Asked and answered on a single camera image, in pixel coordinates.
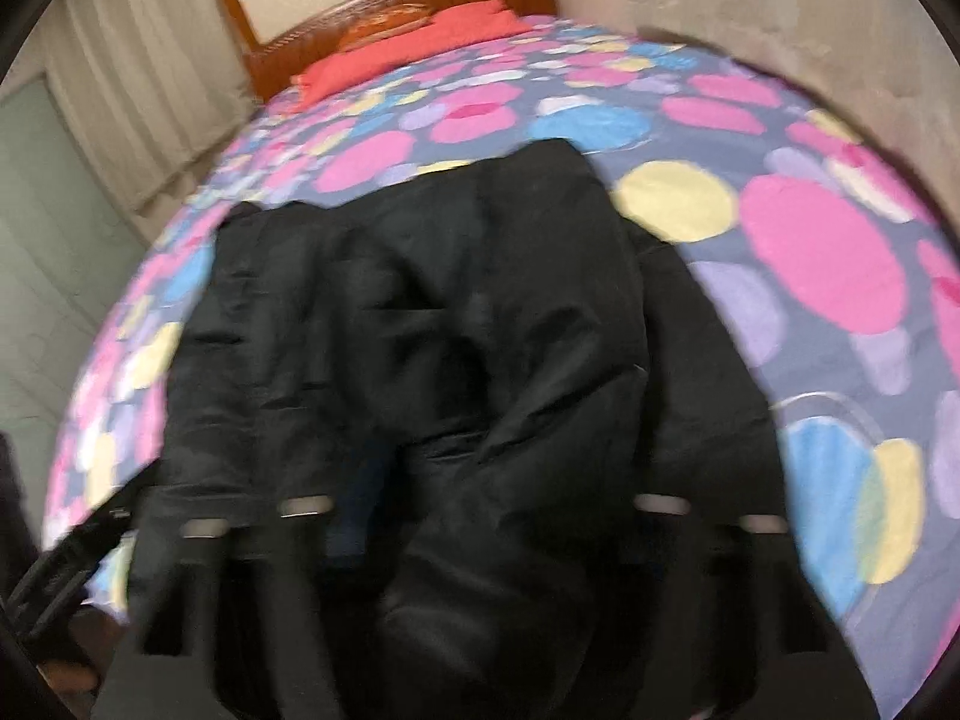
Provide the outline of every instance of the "black jacket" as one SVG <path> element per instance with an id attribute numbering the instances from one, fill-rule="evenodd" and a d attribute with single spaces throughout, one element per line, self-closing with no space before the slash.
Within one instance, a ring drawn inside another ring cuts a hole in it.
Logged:
<path id="1" fill-rule="evenodd" d="M 371 437 L 395 456 L 365 565 L 338 584 L 318 559 L 347 717 L 755 716 L 771 664 L 808 651 L 829 668 L 787 658 L 797 697 L 772 695 L 793 710 L 830 672 L 806 720 L 872 717 L 776 526 L 763 394 L 675 250 L 568 143 L 334 210 L 241 204 L 167 403 L 135 620 L 186 521 L 336 498 Z"/>

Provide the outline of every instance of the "pink circle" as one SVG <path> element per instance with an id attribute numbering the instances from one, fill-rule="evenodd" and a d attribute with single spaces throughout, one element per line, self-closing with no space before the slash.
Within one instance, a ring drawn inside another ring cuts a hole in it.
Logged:
<path id="1" fill-rule="evenodd" d="M 83 522 L 90 514 L 90 509 L 86 504 L 83 495 L 80 495 L 72 504 L 65 507 L 67 523 L 71 528 L 76 528 L 80 522 Z"/>
<path id="2" fill-rule="evenodd" d="M 433 68 L 432 70 L 425 70 L 422 73 L 417 73 L 414 76 L 414 80 L 421 81 L 421 83 L 434 83 L 436 81 L 442 81 L 448 76 L 452 76 L 454 73 L 459 73 L 464 67 L 467 66 L 466 62 L 451 62 L 446 65 L 440 65 L 438 68 Z"/>
<path id="3" fill-rule="evenodd" d="M 952 258 L 930 241 L 917 244 L 917 258 L 930 277 L 930 300 L 940 346 L 960 381 L 960 271 Z"/>
<path id="4" fill-rule="evenodd" d="M 636 73 L 626 73 L 610 68 L 583 68 L 566 75 L 567 81 L 580 81 L 595 86 L 623 86 L 637 77 Z"/>
<path id="5" fill-rule="evenodd" d="M 253 162 L 251 163 L 252 170 L 263 170 L 264 167 L 270 165 L 272 161 L 280 156 L 283 151 L 286 151 L 287 142 L 282 138 L 270 138 L 267 143 L 264 143 L 261 146 L 256 156 L 253 157 Z"/>
<path id="6" fill-rule="evenodd" d="M 624 56 L 622 53 L 575 53 L 574 55 L 563 57 L 563 61 L 575 67 L 598 68 L 606 62 L 623 59 Z"/>
<path id="7" fill-rule="evenodd" d="M 462 143 L 510 129 L 517 123 L 517 114 L 497 103 L 471 103 L 455 108 L 430 132 L 434 143 Z"/>
<path id="8" fill-rule="evenodd" d="M 741 194 L 740 215 L 757 257 L 810 311 L 858 335 L 899 325 L 904 269 L 846 200 L 813 181 L 762 175 Z"/>
<path id="9" fill-rule="evenodd" d="M 288 137 L 293 137 L 299 135 L 301 132 L 305 132 L 310 127 L 316 127 L 317 124 L 323 124 L 328 119 L 326 111 L 320 111 L 320 113 L 301 115 L 296 119 L 295 124 L 290 125 L 290 131 L 285 133 Z"/>
<path id="10" fill-rule="evenodd" d="M 474 105 L 477 103 L 510 103 L 516 100 L 523 90 L 511 83 L 489 83 L 483 86 L 472 86 L 467 89 L 458 89 L 451 92 L 443 98 L 437 98 L 436 103 L 446 106 L 448 111 L 460 108 L 463 105 Z"/>
<path id="11" fill-rule="evenodd" d="M 693 76 L 690 85 L 700 94 L 734 103 L 752 103 L 766 108 L 778 108 L 779 95 L 760 81 L 741 76 Z"/>
<path id="12" fill-rule="evenodd" d="M 140 270 L 136 271 L 136 276 L 133 276 L 133 281 L 127 288 L 127 294 L 124 296 L 124 300 L 127 303 L 136 303 L 136 300 L 141 297 L 141 295 L 147 295 L 151 291 L 152 285 L 160 277 L 163 271 L 166 269 L 167 261 L 170 259 L 171 255 L 167 252 L 154 252 L 150 254 L 146 260 L 143 261 L 143 264 L 140 266 Z"/>
<path id="13" fill-rule="evenodd" d="M 406 132 L 379 132 L 335 156 L 314 182 L 318 191 L 339 191 L 373 178 L 381 170 L 406 160 L 414 138 Z"/>
<path id="14" fill-rule="evenodd" d="M 51 517 L 63 504 L 66 495 L 67 469 L 73 464 L 77 446 L 77 434 L 72 426 L 61 426 L 56 438 L 56 459 L 50 473 L 50 490 L 47 493 L 46 517 Z"/>
<path id="15" fill-rule="evenodd" d="M 107 396 L 120 370 L 126 347 L 113 338 L 100 338 L 93 360 L 74 392 L 73 415 L 80 428 L 88 427 L 97 406 Z"/>
<path id="16" fill-rule="evenodd" d="M 689 127 L 726 129 L 747 135 L 762 135 L 767 131 L 757 117 L 744 108 L 715 100 L 699 98 L 665 98 L 661 109 L 674 122 Z"/>
<path id="17" fill-rule="evenodd" d="M 488 73 L 499 73 L 504 70 L 518 70 L 521 67 L 526 65 L 526 61 L 522 58 L 512 59 L 510 57 L 500 57 L 499 59 L 493 59 L 490 62 L 481 62 L 478 65 L 473 66 L 473 70 L 470 71 L 474 76 L 486 76 Z"/>
<path id="18" fill-rule="evenodd" d="M 263 182 L 263 186 L 266 189 L 277 189 L 278 187 L 286 186 L 286 184 L 290 183 L 294 178 L 303 176 L 306 167 L 312 161 L 310 157 L 298 157 L 291 159 L 289 162 L 285 162 L 267 176 L 267 179 Z"/>
<path id="19" fill-rule="evenodd" d="M 801 143 L 803 146 L 809 146 L 814 151 L 819 151 L 823 156 L 840 156 L 844 149 L 850 144 L 842 138 L 834 138 L 827 135 L 819 127 L 814 127 L 810 122 L 794 122 L 786 128 L 787 137 L 794 143 Z"/>

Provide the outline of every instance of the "bed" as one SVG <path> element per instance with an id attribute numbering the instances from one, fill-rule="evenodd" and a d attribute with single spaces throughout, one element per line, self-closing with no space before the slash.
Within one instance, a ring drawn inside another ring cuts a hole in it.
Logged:
<path id="1" fill-rule="evenodd" d="M 527 33 L 294 112 L 280 79 L 328 55 L 357 15 L 463 1 L 352 1 L 248 45 L 267 104 L 104 324 L 59 436 L 45 543 L 155 458 L 164 372 L 234 203 L 332 207 L 567 138 L 622 213 L 680 245 L 765 388 L 806 570 L 882 716 L 895 717 L 960 627 L 960 269 L 935 209 L 784 81 L 699 47 L 560 19 L 553 0 L 505 0 Z M 355 509 L 331 534 L 343 554 L 362 548 Z M 119 613 L 126 555 L 128 545 L 92 586 Z"/>

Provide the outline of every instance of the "wooden bed frame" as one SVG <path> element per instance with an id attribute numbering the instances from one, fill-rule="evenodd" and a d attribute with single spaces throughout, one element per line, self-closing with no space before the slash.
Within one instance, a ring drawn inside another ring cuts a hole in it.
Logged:
<path id="1" fill-rule="evenodd" d="M 361 16 L 388 5 L 419 2 L 434 10 L 481 0 L 348 0 L 288 29 L 280 37 L 261 43 L 240 0 L 223 0 L 243 42 L 244 63 L 253 90 L 264 101 L 290 86 L 291 76 L 335 52 L 341 35 Z M 556 15 L 554 0 L 504 0 L 517 15 Z"/>

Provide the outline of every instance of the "blue circle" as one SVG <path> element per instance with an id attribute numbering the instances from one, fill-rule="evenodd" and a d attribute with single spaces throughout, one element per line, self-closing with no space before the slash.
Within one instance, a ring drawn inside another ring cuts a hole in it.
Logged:
<path id="1" fill-rule="evenodd" d="M 378 111 L 384 107 L 390 107 L 390 106 L 387 105 L 387 103 L 381 103 L 380 105 L 377 105 L 376 108 L 371 108 L 371 111 Z M 364 119 L 363 122 L 360 122 L 360 124 L 357 124 L 350 131 L 350 136 L 352 138 L 358 138 L 361 135 L 366 135 L 370 132 L 373 132 L 374 129 L 378 129 L 379 127 L 382 127 L 384 124 L 387 124 L 387 122 L 389 122 L 390 119 L 392 119 L 393 117 L 394 117 L 394 114 L 392 113 L 383 113 L 383 114 L 380 114 L 379 116 L 374 116 L 371 119 Z"/>
<path id="2" fill-rule="evenodd" d="M 674 47 L 665 46 L 661 43 L 635 43 L 627 49 L 627 53 L 631 53 L 635 56 L 645 56 L 648 59 L 653 59 L 657 56 L 664 56 L 670 52 L 673 52 Z"/>
<path id="3" fill-rule="evenodd" d="M 656 57 L 654 64 L 665 70 L 692 70 L 700 64 L 700 60 L 683 52 L 673 52 Z"/>
<path id="4" fill-rule="evenodd" d="M 210 275 L 213 267 L 213 241 L 206 241 L 181 268 L 170 277 L 163 288 L 166 305 L 180 302 L 198 290 Z"/>
<path id="5" fill-rule="evenodd" d="M 800 555 L 827 609 L 839 620 L 864 589 L 856 555 L 856 508 L 872 452 L 853 428 L 829 416 L 802 419 L 781 438 Z"/>
<path id="6" fill-rule="evenodd" d="M 542 116 L 530 124 L 535 141 L 564 138 L 580 151 L 623 148 L 650 132 L 650 118 L 631 108 L 579 105 Z"/>

